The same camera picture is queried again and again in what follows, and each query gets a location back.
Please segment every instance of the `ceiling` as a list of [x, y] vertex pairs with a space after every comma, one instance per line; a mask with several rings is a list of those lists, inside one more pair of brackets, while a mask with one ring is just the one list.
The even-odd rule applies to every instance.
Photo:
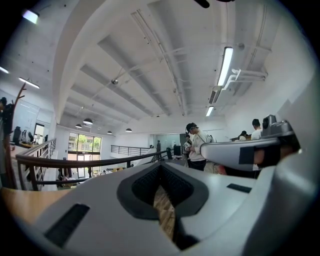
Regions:
[[56, 47], [48, 57], [39, 46], [36, 77], [51, 88], [58, 122], [90, 117], [114, 131], [146, 117], [204, 116], [209, 106], [212, 116], [224, 115], [251, 85], [234, 83], [209, 104], [224, 48], [234, 49], [230, 70], [268, 72], [280, 21], [260, 0], [211, 0], [208, 9], [193, 0], [70, 1], [68, 12], [58, 8], [63, 2], [48, 7], [54, 20], [40, 13], [60, 36], [35, 30]]

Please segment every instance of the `metal railing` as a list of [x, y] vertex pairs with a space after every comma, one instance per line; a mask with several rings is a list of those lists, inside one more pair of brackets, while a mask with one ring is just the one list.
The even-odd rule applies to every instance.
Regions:
[[134, 146], [117, 146], [111, 145], [111, 152], [128, 156], [141, 156], [148, 153], [150, 148]]
[[[35, 157], [35, 155], [39, 156], [44, 154], [44, 148], [47, 147], [49, 153], [47, 156], [49, 157]], [[148, 163], [154, 163], [159, 159], [162, 159], [168, 155], [167, 151], [155, 152], [150, 154], [142, 154], [132, 157], [124, 157], [119, 159], [108, 159], [108, 160], [89, 160], [89, 161], [76, 161], [76, 160], [57, 160], [51, 159], [51, 155], [56, 148], [56, 139], [49, 140], [43, 144], [30, 148], [20, 154], [15, 156], [18, 164], [19, 178], [22, 190], [26, 190], [26, 186], [24, 184], [23, 176], [27, 176], [30, 174], [31, 185], [34, 191], [39, 190], [39, 186], [44, 185], [62, 185], [62, 184], [72, 184], [72, 183], [80, 183], [84, 182], [90, 178], [81, 178], [81, 179], [73, 179], [73, 180], [44, 180], [44, 168], [92, 168], [92, 167], [100, 167], [100, 166], [109, 166], [116, 165], [121, 163], [126, 163], [127, 168], [131, 167], [131, 161], [144, 159], [152, 157], [152, 160]], [[22, 173], [22, 165], [26, 166], [28, 171]]]

